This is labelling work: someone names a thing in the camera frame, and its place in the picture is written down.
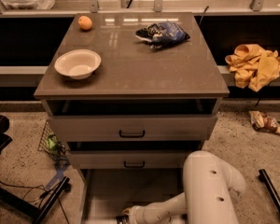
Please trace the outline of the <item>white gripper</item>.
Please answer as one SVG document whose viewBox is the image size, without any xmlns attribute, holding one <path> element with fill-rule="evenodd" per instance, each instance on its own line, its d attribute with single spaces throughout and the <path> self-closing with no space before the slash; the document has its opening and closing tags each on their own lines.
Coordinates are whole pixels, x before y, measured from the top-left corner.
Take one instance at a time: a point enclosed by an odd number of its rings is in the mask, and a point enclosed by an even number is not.
<svg viewBox="0 0 280 224">
<path fill-rule="evenodd" d="M 148 224 L 145 216 L 144 206 L 133 206 L 125 208 L 121 213 L 129 217 L 130 224 Z"/>
</svg>

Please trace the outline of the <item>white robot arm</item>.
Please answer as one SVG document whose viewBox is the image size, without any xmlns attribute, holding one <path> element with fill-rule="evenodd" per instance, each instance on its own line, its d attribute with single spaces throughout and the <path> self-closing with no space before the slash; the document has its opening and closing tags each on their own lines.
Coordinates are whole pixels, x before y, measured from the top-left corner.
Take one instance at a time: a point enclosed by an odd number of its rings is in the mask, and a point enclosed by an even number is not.
<svg viewBox="0 0 280 224">
<path fill-rule="evenodd" d="M 189 154 L 181 194 L 160 203 L 122 211 L 118 224 L 239 224 L 233 204 L 245 194 L 243 175 L 206 151 Z"/>
</svg>

